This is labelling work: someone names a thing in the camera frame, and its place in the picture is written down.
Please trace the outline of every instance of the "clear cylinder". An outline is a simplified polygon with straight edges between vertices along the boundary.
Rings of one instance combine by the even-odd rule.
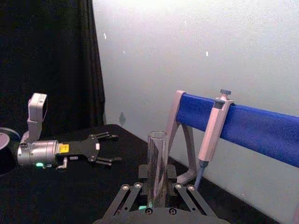
[[[166,167],[168,161],[166,132],[154,131],[148,138],[148,207],[165,207]]]

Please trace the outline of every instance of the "black table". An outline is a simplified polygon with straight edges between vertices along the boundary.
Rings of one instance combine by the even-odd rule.
[[[118,125],[93,127],[55,136],[58,141],[84,140],[91,133],[118,134],[117,142],[103,142],[101,157],[123,161],[107,169],[72,161],[65,172],[16,168],[0,177],[0,224],[82,223],[103,217],[120,186],[138,181],[138,166],[147,161],[147,143]],[[187,168],[173,159],[178,175]],[[200,192],[219,218],[231,223],[276,223],[207,180]]]

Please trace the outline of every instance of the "blue foam cover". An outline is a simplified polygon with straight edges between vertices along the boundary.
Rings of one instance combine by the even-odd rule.
[[[183,94],[176,121],[205,131],[212,99]],[[231,105],[221,138],[299,167],[299,117]]]

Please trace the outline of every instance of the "robotic arm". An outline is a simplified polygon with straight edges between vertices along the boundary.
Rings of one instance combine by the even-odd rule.
[[[90,163],[99,163],[111,166],[113,161],[121,158],[106,159],[98,157],[100,142],[118,140],[117,135],[108,132],[90,134],[84,141],[58,142],[58,140],[39,140],[42,132],[42,123],[47,113],[47,95],[34,93],[28,102],[28,131],[21,138],[17,148],[17,162],[20,166],[37,166],[43,168],[67,168],[67,163],[73,160],[88,160]],[[9,134],[12,138],[13,130],[0,128],[2,138]]]

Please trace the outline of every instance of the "gray wall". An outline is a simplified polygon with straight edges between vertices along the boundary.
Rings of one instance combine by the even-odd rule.
[[[93,0],[107,123],[146,140],[164,130],[176,90],[299,116],[297,0]],[[203,133],[195,131],[198,151]],[[187,162],[180,130],[171,156]],[[299,169],[220,140],[205,177],[282,223]]]

